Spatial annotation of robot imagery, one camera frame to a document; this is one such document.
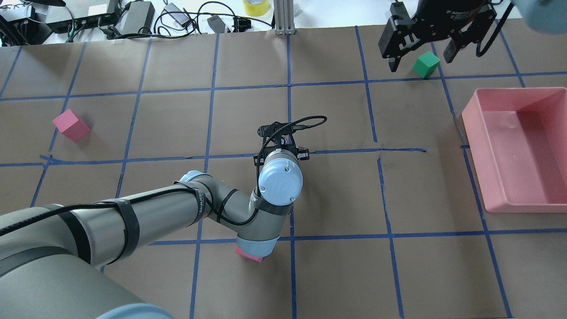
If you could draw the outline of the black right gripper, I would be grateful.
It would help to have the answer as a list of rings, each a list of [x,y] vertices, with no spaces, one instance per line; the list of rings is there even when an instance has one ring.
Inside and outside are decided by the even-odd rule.
[[[403,56],[415,50],[417,44],[450,38],[443,57],[452,63],[458,52],[468,44],[476,44],[476,56],[483,56],[492,46],[497,30],[482,47],[497,13],[490,2],[482,0],[419,0],[410,17],[403,2],[393,2],[391,16],[378,42],[381,56],[388,60],[391,72],[397,71]]]

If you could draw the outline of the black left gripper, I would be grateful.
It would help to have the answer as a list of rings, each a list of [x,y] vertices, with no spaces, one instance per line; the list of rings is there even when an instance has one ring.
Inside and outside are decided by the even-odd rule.
[[[258,154],[255,155],[255,166],[263,166],[268,155],[274,151],[289,151],[299,161],[308,161],[310,151],[304,147],[298,147],[293,138],[296,131],[310,128],[309,125],[293,125],[290,123],[273,122],[270,125],[262,125],[257,134],[262,137],[263,142]]]

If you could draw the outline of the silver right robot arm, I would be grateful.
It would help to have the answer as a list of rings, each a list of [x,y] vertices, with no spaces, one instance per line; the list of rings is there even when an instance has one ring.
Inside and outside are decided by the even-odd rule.
[[[475,54],[481,57],[492,46],[514,8],[537,32],[566,32],[564,0],[512,0],[500,18],[490,0],[420,0],[412,16],[405,4],[396,0],[390,5],[391,16],[378,47],[393,72],[408,52],[446,39],[449,42],[443,58],[447,63],[452,63],[458,52],[470,44],[476,45]]]

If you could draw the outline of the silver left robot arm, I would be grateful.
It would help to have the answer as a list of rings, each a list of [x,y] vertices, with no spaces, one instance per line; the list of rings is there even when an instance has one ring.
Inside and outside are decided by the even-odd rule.
[[[35,206],[1,216],[3,319],[170,319],[99,271],[136,249],[210,218],[237,234],[249,258],[269,256],[297,200],[309,150],[298,121],[259,127],[250,195],[189,171],[171,186],[91,204]]]

